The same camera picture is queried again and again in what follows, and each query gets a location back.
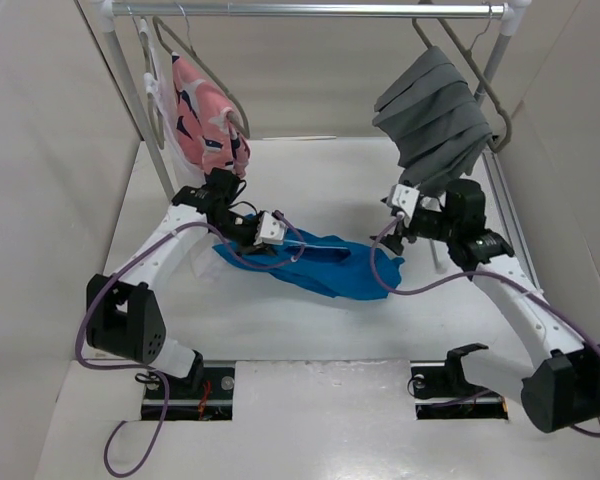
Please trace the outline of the blue t shirt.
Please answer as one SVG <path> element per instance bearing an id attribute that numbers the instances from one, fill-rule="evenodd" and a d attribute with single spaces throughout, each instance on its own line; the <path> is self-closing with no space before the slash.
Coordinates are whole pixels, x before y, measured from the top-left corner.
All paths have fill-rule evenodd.
<path id="1" fill-rule="evenodd" d="M 239 261 L 237 245 L 219 243 L 216 253 L 229 265 L 240 270 L 267 273 L 275 279 L 329 298 L 343 297 L 357 301 L 381 300 L 388 291 L 380 286 L 376 275 L 389 287 L 397 288 L 401 281 L 404 259 L 391 257 L 366 244 L 346 241 L 335 235 L 316 236 L 303 229 L 288 229 L 285 240 L 307 243 L 343 245 L 349 252 L 285 248 L 273 245 L 280 262 L 276 265 L 252 265 Z"/>

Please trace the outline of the light blue wire hanger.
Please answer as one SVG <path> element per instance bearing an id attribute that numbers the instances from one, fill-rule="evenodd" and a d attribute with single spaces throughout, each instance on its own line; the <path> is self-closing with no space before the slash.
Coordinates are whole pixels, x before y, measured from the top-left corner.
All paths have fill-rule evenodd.
<path id="1" fill-rule="evenodd" d="M 324 251 L 342 251 L 349 252 L 349 248 L 343 245 L 331 245 L 331 244 L 316 244 L 307 243 L 298 240 L 284 240 L 282 246 L 285 248 L 309 249 L 309 250 L 324 250 Z"/>

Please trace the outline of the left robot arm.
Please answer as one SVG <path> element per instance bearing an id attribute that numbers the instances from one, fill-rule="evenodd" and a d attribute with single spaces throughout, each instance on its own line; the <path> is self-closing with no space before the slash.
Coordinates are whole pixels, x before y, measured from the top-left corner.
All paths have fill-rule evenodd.
<path id="1" fill-rule="evenodd" d="M 164 374 L 181 396 L 202 387 L 203 357 L 170 338 L 157 293 L 204 237 L 232 242 L 235 253 L 260 253 L 284 240 L 277 213 L 244 217 L 231 206 L 242 180 L 215 168 L 199 187 L 184 186 L 172 198 L 158 227 L 140 249 L 110 276 L 96 274 L 86 289 L 84 341 L 90 347 Z"/>

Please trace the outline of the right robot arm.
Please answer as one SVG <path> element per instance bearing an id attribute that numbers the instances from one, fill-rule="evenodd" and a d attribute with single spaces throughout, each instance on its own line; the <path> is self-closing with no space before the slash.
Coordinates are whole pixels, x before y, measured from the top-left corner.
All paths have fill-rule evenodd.
<path id="1" fill-rule="evenodd" d="M 530 358 L 524 365 L 481 343 L 456 347 L 431 378 L 415 373 L 414 394 L 448 408 L 498 394 L 522 406 L 540 431 L 552 433 L 600 417 L 600 343 L 551 306 L 535 289 L 512 246 L 486 225 L 479 183 L 450 182 L 441 206 L 431 208 L 416 188 L 391 187 L 384 200 L 393 221 L 375 238 L 400 254 L 402 243 L 426 239 L 446 245 L 465 278 L 497 307 Z"/>

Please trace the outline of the white plastic hanger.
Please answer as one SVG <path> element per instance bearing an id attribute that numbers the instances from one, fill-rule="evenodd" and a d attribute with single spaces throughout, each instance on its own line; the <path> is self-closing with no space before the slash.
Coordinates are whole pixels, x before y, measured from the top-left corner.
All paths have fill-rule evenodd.
<path id="1" fill-rule="evenodd" d="M 176 145 L 171 121 L 173 98 L 169 93 L 167 79 L 162 71 L 158 52 L 149 24 L 144 17 L 138 22 L 138 36 L 143 49 L 145 72 L 143 82 L 147 97 L 149 124 L 158 147 L 172 150 Z"/>

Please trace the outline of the beige hanger left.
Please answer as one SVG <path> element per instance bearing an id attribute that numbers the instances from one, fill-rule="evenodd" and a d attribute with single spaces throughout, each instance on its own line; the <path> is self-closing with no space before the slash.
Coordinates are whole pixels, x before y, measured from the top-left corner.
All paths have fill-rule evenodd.
<path id="1" fill-rule="evenodd" d="M 229 115 L 234 127 L 247 139 L 251 138 L 251 128 L 248 116 L 244 107 L 229 87 L 213 72 L 213 70 L 202 60 L 202 58 L 193 49 L 191 37 L 190 37 L 190 22 L 185 13 L 184 6 L 175 3 L 176 9 L 180 12 L 184 18 L 187 32 L 187 41 L 184 41 L 171 27 L 169 27 L 164 20 L 159 16 L 153 16 L 151 23 L 153 25 L 157 41 L 161 47 L 168 53 L 184 53 L 188 56 L 211 80 L 216 87 L 218 87 L 226 98 L 230 101 L 232 106 L 236 109 L 236 113 Z"/>

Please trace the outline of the pink patterned garment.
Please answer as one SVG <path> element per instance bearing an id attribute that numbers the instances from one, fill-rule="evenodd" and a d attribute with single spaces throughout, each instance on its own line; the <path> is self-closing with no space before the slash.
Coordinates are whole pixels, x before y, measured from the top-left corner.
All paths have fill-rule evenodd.
<path id="1" fill-rule="evenodd" d="M 250 147 L 230 120 L 231 102 L 179 54 L 171 60 L 176 139 L 186 161 L 206 174 L 219 168 L 244 178 Z"/>

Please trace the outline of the grey pleated garment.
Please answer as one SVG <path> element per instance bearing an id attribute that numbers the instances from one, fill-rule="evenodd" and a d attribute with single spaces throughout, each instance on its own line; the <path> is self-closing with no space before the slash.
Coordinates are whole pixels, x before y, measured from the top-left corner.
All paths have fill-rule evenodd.
<path id="1" fill-rule="evenodd" d="M 464 76 L 437 46 L 429 47 L 382 93 L 372 125 L 399 151 L 401 184 L 429 197 L 469 175 L 492 129 Z"/>

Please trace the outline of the silver clothes rack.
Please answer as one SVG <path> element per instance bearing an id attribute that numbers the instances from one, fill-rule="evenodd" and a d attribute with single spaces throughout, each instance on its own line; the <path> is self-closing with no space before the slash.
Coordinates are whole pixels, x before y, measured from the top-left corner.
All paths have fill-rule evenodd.
<path id="1" fill-rule="evenodd" d="M 528 1 L 486 1 L 480 5 L 436 4 L 421 1 L 417 4 L 338 4 L 338 3 L 184 3 L 188 18 L 200 17 L 246 17 L 246 18 L 378 18 L 409 19 L 422 42 L 427 44 L 428 37 L 418 25 L 420 19 L 499 21 L 499 35 L 491 50 L 484 69 L 485 76 L 493 79 L 507 50 L 510 38 L 517 32 L 519 25 L 530 5 Z M 129 1 L 93 1 L 97 29 L 103 34 L 105 44 L 115 67 L 116 84 L 121 98 L 136 126 L 142 140 L 146 142 L 149 156 L 158 175 L 166 196 L 174 194 L 174 187 L 167 172 L 154 134 L 149 124 L 147 110 L 140 99 L 132 73 L 123 53 L 116 33 L 115 19 L 128 17 L 135 19 L 144 16 L 172 17 L 181 16 L 175 3 L 134 3 Z"/>

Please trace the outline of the aluminium rail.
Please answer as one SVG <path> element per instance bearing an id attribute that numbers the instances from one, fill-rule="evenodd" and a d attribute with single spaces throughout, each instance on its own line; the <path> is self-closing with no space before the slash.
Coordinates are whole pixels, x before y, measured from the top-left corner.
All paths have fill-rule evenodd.
<path id="1" fill-rule="evenodd" d="M 531 283 L 540 288 L 524 232 L 519 221 L 513 198 L 510 194 L 502 166 L 496 153 L 487 149 L 483 153 L 483 164 L 489 180 L 493 202 L 503 228 L 503 235 L 508 239 Z"/>

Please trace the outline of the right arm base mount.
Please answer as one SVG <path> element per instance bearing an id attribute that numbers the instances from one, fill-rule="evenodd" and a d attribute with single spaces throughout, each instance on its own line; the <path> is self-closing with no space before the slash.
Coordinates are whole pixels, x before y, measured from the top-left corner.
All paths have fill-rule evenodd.
<path id="1" fill-rule="evenodd" d="M 481 343 L 456 347 L 444 360 L 412 361 L 407 393 L 415 400 L 417 420 L 504 420 L 509 419 L 506 401 L 483 386 L 469 383 L 461 359 L 487 350 Z"/>

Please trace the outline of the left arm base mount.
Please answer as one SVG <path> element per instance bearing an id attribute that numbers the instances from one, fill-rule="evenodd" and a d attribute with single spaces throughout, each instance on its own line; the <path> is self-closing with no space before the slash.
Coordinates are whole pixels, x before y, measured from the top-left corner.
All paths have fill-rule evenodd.
<path id="1" fill-rule="evenodd" d="M 236 363 L 211 361 L 204 365 L 199 387 L 192 391 L 181 379 L 170 379 L 170 396 L 166 421 L 230 421 L 233 417 L 233 396 Z M 135 381 L 144 387 L 140 418 L 157 421 L 164 402 L 164 385 L 155 373 L 141 371 Z"/>

